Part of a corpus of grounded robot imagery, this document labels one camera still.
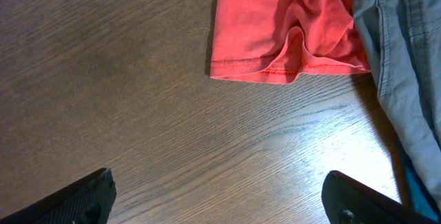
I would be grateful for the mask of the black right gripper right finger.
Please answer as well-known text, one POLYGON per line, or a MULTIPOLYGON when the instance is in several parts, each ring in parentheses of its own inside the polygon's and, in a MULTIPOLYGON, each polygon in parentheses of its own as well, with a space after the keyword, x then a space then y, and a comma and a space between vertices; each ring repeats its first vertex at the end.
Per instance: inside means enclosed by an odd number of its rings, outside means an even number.
POLYGON ((330 171, 321 200, 331 224, 436 224, 359 181, 330 171))

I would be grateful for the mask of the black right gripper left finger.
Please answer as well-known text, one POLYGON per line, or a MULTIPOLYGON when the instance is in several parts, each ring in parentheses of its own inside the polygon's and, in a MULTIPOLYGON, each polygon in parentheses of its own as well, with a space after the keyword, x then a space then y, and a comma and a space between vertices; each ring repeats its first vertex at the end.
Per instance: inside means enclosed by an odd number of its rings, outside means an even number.
POLYGON ((116 199, 109 168, 101 168, 30 206, 1 224, 106 224, 116 199))

